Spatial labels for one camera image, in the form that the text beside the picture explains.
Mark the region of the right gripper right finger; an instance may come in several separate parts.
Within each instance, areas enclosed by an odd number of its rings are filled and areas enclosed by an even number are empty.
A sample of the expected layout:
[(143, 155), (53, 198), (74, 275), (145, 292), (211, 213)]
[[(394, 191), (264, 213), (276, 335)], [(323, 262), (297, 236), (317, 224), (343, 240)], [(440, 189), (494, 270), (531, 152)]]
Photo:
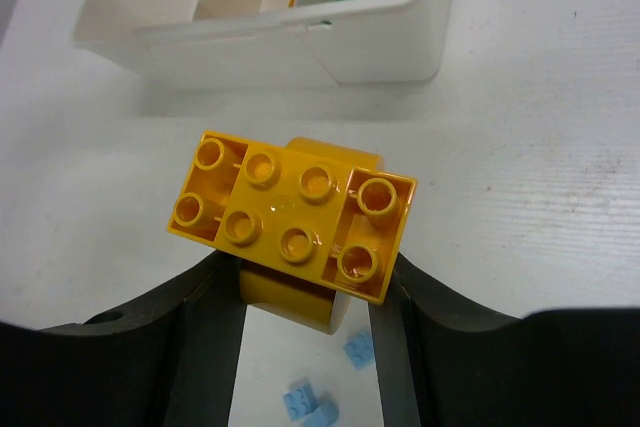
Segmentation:
[(369, 309), (388, 426), (635, 426), (639, 311), (512, 317), (398, 257)]

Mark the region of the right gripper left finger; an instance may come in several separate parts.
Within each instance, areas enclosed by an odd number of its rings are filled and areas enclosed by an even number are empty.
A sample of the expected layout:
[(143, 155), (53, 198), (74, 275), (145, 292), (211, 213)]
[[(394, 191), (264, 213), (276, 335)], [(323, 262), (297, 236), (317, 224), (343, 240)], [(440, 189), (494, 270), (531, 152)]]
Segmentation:
[(4, 426), (225, 426), (246, 305), (214, 252), (84, 323), (1, 325)]

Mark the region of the yellow arched lego brick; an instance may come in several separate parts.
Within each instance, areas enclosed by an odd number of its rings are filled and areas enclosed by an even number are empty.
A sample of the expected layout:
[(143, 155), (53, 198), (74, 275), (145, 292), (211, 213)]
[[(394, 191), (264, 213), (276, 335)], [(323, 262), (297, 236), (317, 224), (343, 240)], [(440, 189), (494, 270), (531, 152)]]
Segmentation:
[(245, 303), (332, 333), (350, 298), (385, 301), (416, 187), (377, 154), (207, 131), (168, 229), (237, 257)]

